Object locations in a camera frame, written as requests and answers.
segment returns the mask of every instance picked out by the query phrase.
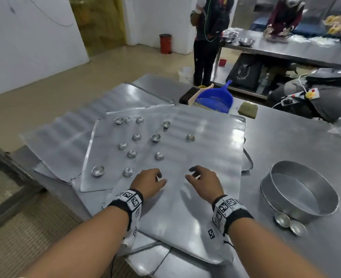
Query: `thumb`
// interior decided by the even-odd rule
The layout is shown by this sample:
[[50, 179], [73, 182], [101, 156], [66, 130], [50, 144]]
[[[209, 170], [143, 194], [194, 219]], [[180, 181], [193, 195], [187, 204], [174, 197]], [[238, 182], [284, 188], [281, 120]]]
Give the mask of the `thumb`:
[[158, 185], [160, 188], [163, 188], [167, 182], [168, 182], [167, 179], [162, 179], [161, 181], [158, 182]]
[[194, 178], [192, 175], [185, 175], [185, 179], [191, 183], [191, 185], [195, 188], [198, 180], [196, 178]]

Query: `large round metal pan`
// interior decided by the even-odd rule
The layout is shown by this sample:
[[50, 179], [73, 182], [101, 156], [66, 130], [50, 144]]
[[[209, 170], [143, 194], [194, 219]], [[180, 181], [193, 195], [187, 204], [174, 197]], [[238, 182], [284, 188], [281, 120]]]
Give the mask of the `large round metal pan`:
[[302, 223], [331, 215], [339, 205], [338, 193], [323, 176], [292, 161], [273, 165], [261, 191], [275, 211]]

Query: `face mask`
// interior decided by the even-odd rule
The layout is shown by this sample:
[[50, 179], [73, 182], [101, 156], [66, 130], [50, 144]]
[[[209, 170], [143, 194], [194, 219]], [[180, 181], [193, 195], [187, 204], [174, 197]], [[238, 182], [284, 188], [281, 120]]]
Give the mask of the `face mask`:
[[286, 4], [289, 8], [292, 8], [296, 5], [298, 5], [301, 2], [301, 0], [286, 0]]

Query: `stainless steel table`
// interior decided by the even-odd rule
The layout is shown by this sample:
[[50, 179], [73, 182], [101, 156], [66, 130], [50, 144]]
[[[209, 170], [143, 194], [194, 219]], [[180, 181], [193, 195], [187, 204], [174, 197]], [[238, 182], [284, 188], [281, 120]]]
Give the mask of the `stainless steel table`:
[[[159, 96], [171, 97], [175, 90], [163, 88], [162, 80], [156, 76], [158, 84], [152, 84], [152, 75], [146, 75], [134, 82], [151, 86], [148, 92]], [[185, 93], [190, 86], [174, 83]], [[235, 99], [231, 114], [243, 100]], [[341, 138], [327, 133], [329, 124], [313, 121], [289, 113], [259, 106], [257, 118], [246, 118], [245, 148], [254, 162], [251, 172], [241, 178], [240, 201], [247, 206], [255, 219], [273, 233], [281, 237], [329, 277], [341, 277]], [[30, 172], [38, 162], [37, 158], [22, 147], [12, 157]], [[307, 225], [308, 236], [294, 237], [289, 231], [279, 229], [272, 220], [273, 210], [260, 193], [260, 182], [270, 167], [280, 160], [292, 160], [315, 169], [327, 178], [340, 196], [340, 207], [334, 215], [321, 218]], [[71, 187], [37, 173], [32, 174], [51, 193], [57, 195], [73, 212], [82, 219], [89, 218], [78, 197]], [[222, 266], [211, 266], [196, 260], [178, 250], [172, 249], [153, 274], [156, 278], [193, 277], [209, 278], [216, 276], [231, 277], [230, 271]], [[243, 270], [237, 271], [239, 277]]]
[[[253, 38], [255, 44], [250, 47], [242, 47], [238, 38]], [[341, 68], [341, 43], [330, 47], [321, 47], [313, 42], [299, 43], [289, 41], [288, 43], [268, 42], [263, 38], [262, 32], [243, 30], [232, 43], [221, 42], [219, 52], [215, 61], [215, 69], [212, 82], [218, 86], [226, 83], [226, 78], [232, 69], [232, 65], [225, 68], [218, 67], [222, 48], [239, 50], [244, 53], [268, 55], [272, 57], [291, 60], [304, 65], [316, 65], [321, 67]], [[266, 96], [242, 88], [229, 87], [229, 89], [265, 99]]]

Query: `red trash can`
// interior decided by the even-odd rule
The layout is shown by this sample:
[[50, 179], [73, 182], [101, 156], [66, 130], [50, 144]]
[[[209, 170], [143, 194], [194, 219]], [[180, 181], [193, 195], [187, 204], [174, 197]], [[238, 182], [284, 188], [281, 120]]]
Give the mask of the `red trash can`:
[[160, 34], [160, 52], [162, 54], [172, 53], [172, 35]]

